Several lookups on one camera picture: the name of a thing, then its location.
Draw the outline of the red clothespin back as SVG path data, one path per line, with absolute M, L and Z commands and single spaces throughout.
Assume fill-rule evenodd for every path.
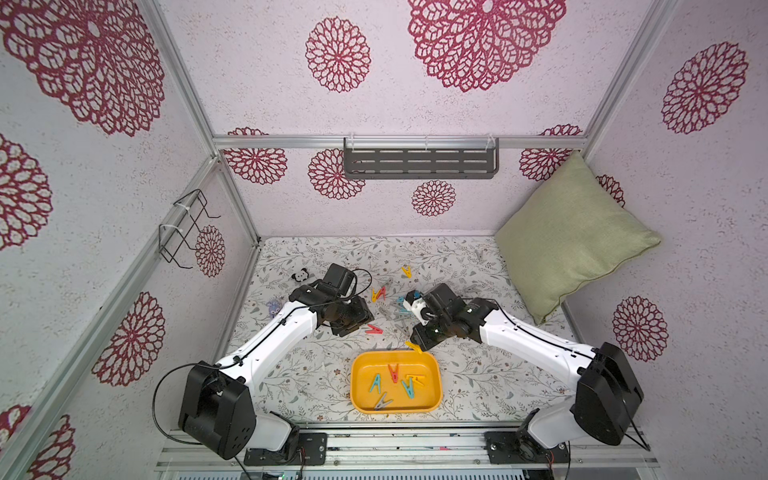
M 398 384 L 400 382 L 399 367 L 400 365 L 398 363 L 387 365 L 390 378 L 394 384 Z

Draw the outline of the teal clothespin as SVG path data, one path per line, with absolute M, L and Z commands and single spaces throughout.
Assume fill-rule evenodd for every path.
M 369 391 L 373 392 L 376 391 L 377 393 L 381 394 L 383 392 L 382 386 L 381 386 L 381 375 L 376 374 L 371 382 L 371 385 L 369 387 Z
M 406 395 L 409 399 L 415 398 L 415 383 L 414 379 L 412 377 L 407 378 L 406 380 L 401 381 L 401 385 L 403 386 Z

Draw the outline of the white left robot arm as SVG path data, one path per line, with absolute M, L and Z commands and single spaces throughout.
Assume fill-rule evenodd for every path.
M 178 426 L 224 460 L 265 450 L 280 462 L 299 450 L 299 427 L 275 413 L 258 412 L 258 387 L 298 343 L 326 323 L 343 337 L 373 320 L 365 299 L 341 296 L 319 282 L 301 286 L 255 336 L 214 364 L 196 363 L 187 375 Z

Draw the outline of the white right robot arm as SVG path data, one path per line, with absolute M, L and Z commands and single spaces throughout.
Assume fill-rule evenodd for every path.
M 410 340 L 421 350 L 450 338 L 470 339 L 507 351 L 572 390 L 562 402 L 531 411 L 515 431 L 511 447 L 524 459 L 582 437 L 618 446 L 635 428 L 644 393 L 620 347 L 560 338 L 513 317 L 494 299 L 464 299 L 445 283 L 426 293 L 411 291 L 402 304 L 418 321 Z

